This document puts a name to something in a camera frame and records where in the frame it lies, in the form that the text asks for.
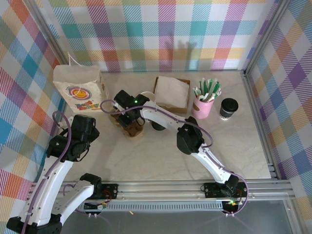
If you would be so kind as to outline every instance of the marble surface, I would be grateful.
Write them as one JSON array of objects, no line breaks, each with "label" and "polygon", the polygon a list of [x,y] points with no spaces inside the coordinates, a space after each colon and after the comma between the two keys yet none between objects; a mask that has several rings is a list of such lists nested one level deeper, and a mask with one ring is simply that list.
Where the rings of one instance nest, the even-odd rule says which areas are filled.
[{"label": "marble surface", "polygon": [[[212,152],[231,171],[245,178],[270,178],[254,119],[249,107],[239,71],[220,72],[151,72],[104,73],[111,97],[121,89],[132,96],[152,91],[157,76],[191,80],[191,87],[202,78],[218,78],[222,95],[218,97],[206,119],[198,124],[214,138]],[[190,93],[188,113],[194,94]],[[219,110],[224,98],[234,98],[239,104],[229,120],[221,120]],[[69,107],[66,115],[73,115]],[[65,181],[78,180],[84,173],[92,173],[103,180],[137,179],[212,179],[210,173],[194,157],[185,155],[176,147],[176,135],[169,130],[155,131],[145,124],[144,136],[127,139],[108,119],[105,113],[92,113],[97,120],[100,136],[91,144],[90,152],[80,163],[74,163]]]}]

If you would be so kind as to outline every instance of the white paper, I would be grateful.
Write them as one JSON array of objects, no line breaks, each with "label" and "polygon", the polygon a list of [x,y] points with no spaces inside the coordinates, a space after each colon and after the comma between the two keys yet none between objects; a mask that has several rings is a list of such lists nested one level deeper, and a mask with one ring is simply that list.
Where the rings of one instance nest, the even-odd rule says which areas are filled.
[{"label": "white paper", "polygon": [[156,103],[160,106],[186,108],[190,86],[176,78],[158,77]]}]

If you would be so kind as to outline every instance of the white paper bag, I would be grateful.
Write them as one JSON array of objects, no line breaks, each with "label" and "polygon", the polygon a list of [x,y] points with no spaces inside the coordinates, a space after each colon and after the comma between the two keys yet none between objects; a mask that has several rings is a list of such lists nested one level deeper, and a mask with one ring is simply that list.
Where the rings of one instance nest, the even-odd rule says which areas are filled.
[{"label": "white paper bag", "polygon": [[54,69],[53,83],[75,113],[100,112],[100,103],[109,98],[97,65],[58,65]]}]

